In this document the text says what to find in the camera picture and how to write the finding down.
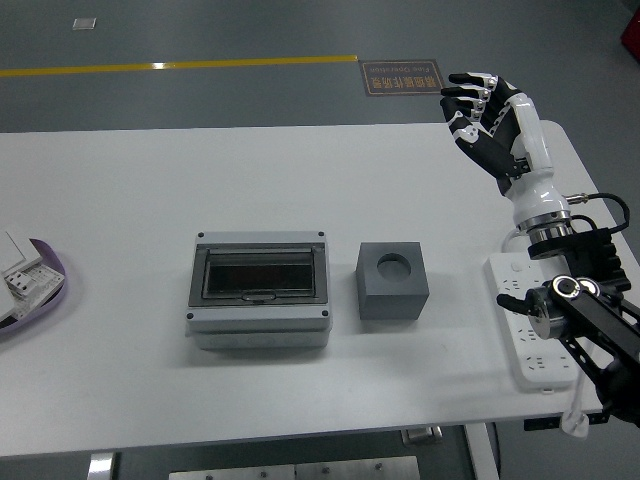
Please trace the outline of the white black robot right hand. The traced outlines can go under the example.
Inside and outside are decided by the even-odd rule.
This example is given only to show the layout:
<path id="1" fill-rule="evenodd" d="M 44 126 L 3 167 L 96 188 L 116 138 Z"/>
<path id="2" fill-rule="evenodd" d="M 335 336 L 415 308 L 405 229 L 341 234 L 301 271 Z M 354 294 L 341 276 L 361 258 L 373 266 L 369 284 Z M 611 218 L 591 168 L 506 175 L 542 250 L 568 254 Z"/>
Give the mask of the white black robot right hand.
<path id="1" fill-rule="evenodd" d="M 567 230 L 570 207 L 554 187 L 554 167 L 532 99 L 502 77 L 454 73 L 441 90 L 456 146 L 497 182 L 520 231 Z"/>

